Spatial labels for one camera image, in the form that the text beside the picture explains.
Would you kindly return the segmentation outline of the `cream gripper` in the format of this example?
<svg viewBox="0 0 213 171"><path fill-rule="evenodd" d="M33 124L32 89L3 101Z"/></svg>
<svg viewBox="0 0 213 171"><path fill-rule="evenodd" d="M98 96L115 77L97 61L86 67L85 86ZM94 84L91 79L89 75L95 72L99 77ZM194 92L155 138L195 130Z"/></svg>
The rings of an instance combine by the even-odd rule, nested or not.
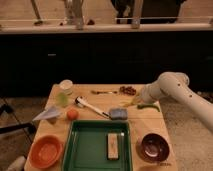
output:
<svg viewBox="0 0 213 171"><path fill-rule="evenodd" d="M132 99L133 104L153 104L156 101L157 99L151 96L147 85L143 86Z"/></svg>

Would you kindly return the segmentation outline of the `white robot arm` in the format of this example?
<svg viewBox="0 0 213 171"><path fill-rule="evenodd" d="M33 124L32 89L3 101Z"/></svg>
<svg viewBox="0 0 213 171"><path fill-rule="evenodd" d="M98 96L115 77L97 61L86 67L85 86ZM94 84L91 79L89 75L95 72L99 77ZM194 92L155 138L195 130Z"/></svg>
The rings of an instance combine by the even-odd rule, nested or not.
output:
<svg viewBox="0 0 213 171"><path fill-rule="evenodd" d="M156 81L144 85L132 102L152 104L170 96L194 112L201 123L213 133L213 104L189 87L189 77L182 72L163 72Z"/></svg>

